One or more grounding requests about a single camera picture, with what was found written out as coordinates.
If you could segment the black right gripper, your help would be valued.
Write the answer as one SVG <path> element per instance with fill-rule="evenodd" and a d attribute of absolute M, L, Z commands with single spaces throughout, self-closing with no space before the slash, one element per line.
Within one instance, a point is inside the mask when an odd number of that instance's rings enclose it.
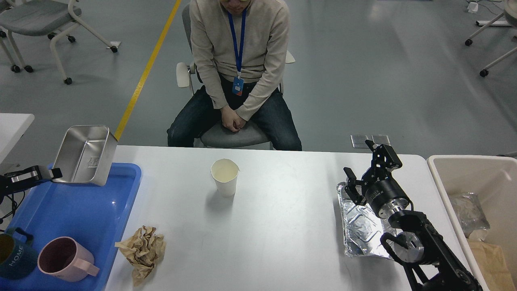
<path fill-rule="evenodd" d="M 391 215 L 406 209 L 410 205 L 410 199 L 399 184 L 391 179 L 391 172 L 402 168 L 402 162 L 392 146 L 376 144 L 372 140 L 365 140 L 372 151 L 370 168 L 365 172 L 364 182 L 358 180 L 354 171 L 344 167 L 347 176 L 345 193 L 357 206 L 369 206 L 380 219 L 388 219 Z"/>

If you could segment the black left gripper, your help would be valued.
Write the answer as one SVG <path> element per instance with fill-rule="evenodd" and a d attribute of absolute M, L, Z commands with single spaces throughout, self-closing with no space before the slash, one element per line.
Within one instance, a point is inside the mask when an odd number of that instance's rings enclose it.
<path fill-rule="evenodd" d="M 28 190 L 61 177 L 60 168 L 48 169 L 39 165 L 0 175 L 0 204 L 6 196 L 14 194 L 14 190 Z"/>

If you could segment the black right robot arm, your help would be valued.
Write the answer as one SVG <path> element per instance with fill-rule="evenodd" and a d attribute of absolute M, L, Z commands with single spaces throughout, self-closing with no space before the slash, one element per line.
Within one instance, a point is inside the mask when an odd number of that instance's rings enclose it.
<path fill-rule="evenodd" d="M 380 243 L 395 262 L 403 266 L 414 291 L 481 291 L 479 281 L 467 270 L 445 243 L 427 216 L 408 209 L 411 199 L 393 178 L 402 167 L 393 147 L 365 140 L 372 151 L 369 169 L 361 179 L 344 167 L 345 193 L 357 206 L 370 206 L 379 219 L 401 230 L 397 235 L 383 233 Z"/>

